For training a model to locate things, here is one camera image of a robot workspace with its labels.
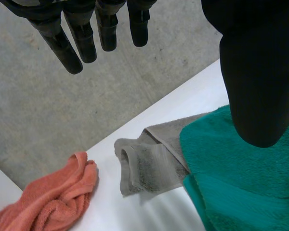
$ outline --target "white surface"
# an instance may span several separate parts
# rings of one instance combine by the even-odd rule
[[[0,210],[16,202],[23,192],[0,170]]]
[[[123,198],[121,168],[114,153],[119,138],[137,138],[145,127],[212,111],[228,104],[220,63],[216,61],[88,151],[100,182],[90,207],[74,231],[202,231],[203,225],[184,188],[156,197]]]

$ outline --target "gray concrete floor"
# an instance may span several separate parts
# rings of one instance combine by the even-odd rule
[[[126,6],[118,19],[118,47],[107,53],[92,17],[98,59],[74,76],[27,20],[0,4],[0,169],[20,188],[61,168],[73,152],[89,149],[219,58],[221,35],[200,0],[159,0],[143,48],[132,44]]]

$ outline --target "towel fold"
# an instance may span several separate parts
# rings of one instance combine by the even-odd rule
[[[289,231],[289,128],[273,147],[254,147],[225,106],[185,127],[180,142],[196,181],[185,188],[204,205],[208,231]]]
[[[85,152],[27,185],[21,198],[0,211],[0,231],[66,231],[89,206],[98,174]]]
[[[117,140],[115,153],[121,163],[122,195],[140,191],[162,193],[182,186],[189,171],[179,135],[182,128],[204,115],[145,128],[136,140]]]

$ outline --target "gray towel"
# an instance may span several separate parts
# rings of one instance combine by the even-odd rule
[[[121,163],[122,195],[140,191],[163,193],[180,187],[189,174],[181,151],[180,132],[206,114],[145,128],[136,140],[117,140],[115,153]]]

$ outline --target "orange towel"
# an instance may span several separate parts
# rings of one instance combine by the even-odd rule
[[[27,185],[15,204],[0,211],[0,231],[66,231],[89,206],[98,174],[85,152]]]

